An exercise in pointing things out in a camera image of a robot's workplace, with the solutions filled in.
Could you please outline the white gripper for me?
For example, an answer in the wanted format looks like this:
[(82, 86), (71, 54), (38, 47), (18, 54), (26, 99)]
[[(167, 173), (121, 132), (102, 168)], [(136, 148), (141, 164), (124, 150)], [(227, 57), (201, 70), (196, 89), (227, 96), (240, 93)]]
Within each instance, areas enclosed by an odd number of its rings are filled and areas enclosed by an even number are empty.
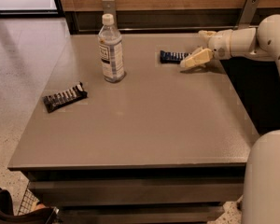
[(208, 48), (198, 47), (180, 63), (182, 68), (192, 68), (197, 65), (210, 62), (213, 57), (217, 60), (228, 60), (231, 58), (231, 34), (232, 30), (219, 32), (201, 30), (199, 38), (205, 42), (208, 40)]

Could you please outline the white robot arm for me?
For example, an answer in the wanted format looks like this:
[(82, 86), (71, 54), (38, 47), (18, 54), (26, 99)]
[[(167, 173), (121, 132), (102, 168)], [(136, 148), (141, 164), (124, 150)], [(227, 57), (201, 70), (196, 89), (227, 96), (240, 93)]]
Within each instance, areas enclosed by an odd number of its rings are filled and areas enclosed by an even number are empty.
[(245, 166), (241, 224), (280, 224), (280, 14), (256, 27), (198, 32), (187, 70), (219, 60), (260, 133)]

